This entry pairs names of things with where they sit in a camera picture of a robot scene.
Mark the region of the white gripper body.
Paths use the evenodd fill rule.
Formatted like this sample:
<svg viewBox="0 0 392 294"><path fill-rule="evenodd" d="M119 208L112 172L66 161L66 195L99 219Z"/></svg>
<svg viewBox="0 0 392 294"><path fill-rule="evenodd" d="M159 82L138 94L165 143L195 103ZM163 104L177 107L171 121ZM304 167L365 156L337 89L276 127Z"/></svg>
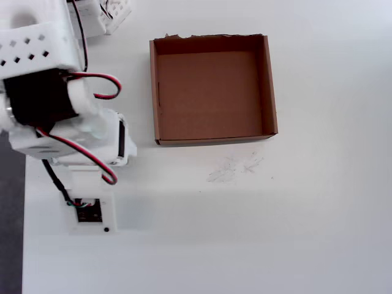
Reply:
<svg viewBox="0 0 392 294"><path fill-rule="evenodd" d="M137 155L125 117L108 108L93 116L79 116L57 122L50 135L77 143L103 163L120 167ZM92 165L76 150L47 136L37 136L33 127L16 127L9 132L11 147L27 156L46 159L55 165Z"/></svg>

